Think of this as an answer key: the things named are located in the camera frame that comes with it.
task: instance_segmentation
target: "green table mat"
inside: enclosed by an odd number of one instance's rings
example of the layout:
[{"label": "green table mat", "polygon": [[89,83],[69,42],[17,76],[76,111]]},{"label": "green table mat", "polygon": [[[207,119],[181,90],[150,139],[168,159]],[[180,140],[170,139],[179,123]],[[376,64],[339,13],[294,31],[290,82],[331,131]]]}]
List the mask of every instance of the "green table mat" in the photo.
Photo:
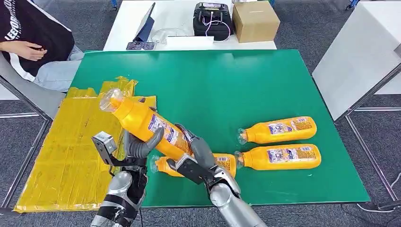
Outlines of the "green table mat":
[{"label": "green table mat", "polygon": [[[214,153],[248,151],[238,128],[296,116],[311,116],[322,163],[314,169],[256,171],[235,179],[249,204],[369,201],[370,198],[296,50],[150,51],[86,53],[72,87],[92,87],[124,76],[138,80],[135,95],[157,96],[159,113],[203,137]],[[161,155],[154,150],[152,155]],[[211,205],[204,185],[164,173],[148,173],[144,207]]]}]

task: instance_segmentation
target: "cardboard box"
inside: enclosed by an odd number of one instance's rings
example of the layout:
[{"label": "cardboard box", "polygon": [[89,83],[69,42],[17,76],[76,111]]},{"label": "cardboard box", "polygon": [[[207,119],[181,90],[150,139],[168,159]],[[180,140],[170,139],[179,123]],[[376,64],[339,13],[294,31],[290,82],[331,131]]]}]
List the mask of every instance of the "cardboard box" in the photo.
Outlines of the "cardboard box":
[{"label": "cardboard box", "polygon": [[280,20],[269,1],[234,3],[233,23],[240,43],[272,41]]}]

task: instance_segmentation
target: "clear bottle cap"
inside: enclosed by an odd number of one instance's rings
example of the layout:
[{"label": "clear bottle cap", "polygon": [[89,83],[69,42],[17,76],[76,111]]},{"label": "clear bottle cap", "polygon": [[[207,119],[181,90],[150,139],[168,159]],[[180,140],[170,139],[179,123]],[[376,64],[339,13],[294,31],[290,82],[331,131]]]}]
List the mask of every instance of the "clear bottle cap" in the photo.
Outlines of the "clear bottle cap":
[{"label": "clear bottle cap", "polygon": [[100,100],[99,108],[106,112],[114,112],[121,105],[123,99],[122,91],[118,88],[113,88]]},{"label": "clear bottle cap", "polygon": [[244,166],[244,155],[239,151],[235,151],[234,156],[237,169],[242,168]]},{"label": "clear bottle cap", "polygon": [[248,135],[246,134],[245,129],[238,129],[238,141],[242,145],[248,142]]},{"label": "clear bottle cap", "polygon": [[150,171],[152,173],[158,172],[159,171],[159,167],[157,166],[156,162],[160,159],[159,156],[154,155],[152,156],[151,160],[150,160]]}]

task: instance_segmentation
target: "plastic bottle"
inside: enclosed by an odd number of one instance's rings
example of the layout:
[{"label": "plastic bottle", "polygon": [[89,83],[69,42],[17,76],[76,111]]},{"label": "plastic bottle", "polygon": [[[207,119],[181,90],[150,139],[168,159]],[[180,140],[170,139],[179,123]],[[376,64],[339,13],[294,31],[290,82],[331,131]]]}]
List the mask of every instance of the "plastic bottle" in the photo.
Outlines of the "plastic bottle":
[{"label": "plastic bottle", "polygon": [[[230,154],[213,154],[215,157],[216,163],[219,166],[223,166],[230,172],[230,174],[235,177],[236,174],[236,160],[234,155]],[[167,173],[170,176],[179,176],[183,177],[183,175],[179,174],[172,168],[167,163],[168,157],[158,157],[158,156],[153,156],[150,162],[150,170],[155,173],[155,172],[164,172]]]},{"label": "plastic bottle", "polygon": [[320,165],[322,157],[313,144],[292,144],[257,147],[248,152],[235,152],[237,168],[256,170],[311,169]]},{"label": "plastic bottle", "polygon": [[192,154],[183,133],[175,125],[151,110],[146,104],[124,98],[118,88],[111,89],[100,101],[100,109],[112,112],[121,126],[143,141],[149,140],[159,127],[164,128],[164,138],[156,149],[178,160],[184,152]]},{"label": "plastic bottle", "polygon": [[311,117],[294,117],[272,122],[257,123],[249,129],[239,129],[240,144],[246,142],[274,143],[303,140],[316,134],[317,127]]}]

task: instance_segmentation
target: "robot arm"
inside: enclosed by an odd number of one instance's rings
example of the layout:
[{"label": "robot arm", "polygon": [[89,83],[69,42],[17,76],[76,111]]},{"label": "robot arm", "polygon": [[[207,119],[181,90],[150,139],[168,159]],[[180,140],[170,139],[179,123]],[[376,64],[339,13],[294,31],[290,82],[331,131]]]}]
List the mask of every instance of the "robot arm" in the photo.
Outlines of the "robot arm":
[{"label": "robot arm", "polygon": [[205,183],[210,201],[231,227],[265,227],[261,218],[241,199],[235,179],[225,168],[216,165],[207,143],[183,126],[176,126],[186,136],[195,158],[184,154],[177,162],[168,159],[170,167],[197,184]]},{"label": "robot arm", "polygon": [[105,164],[120,166],[121,171],[109,184],[106,197],[91,223],[91,227],[130,227],[145,199],[146,156],[161,141],[164,129],[159,128],[147,142],[143,142],[127,131],[124,132],[125,159],[118,160],[112,153],[117,149],[114,139],[105,132],[94,137],[97,151]]}]

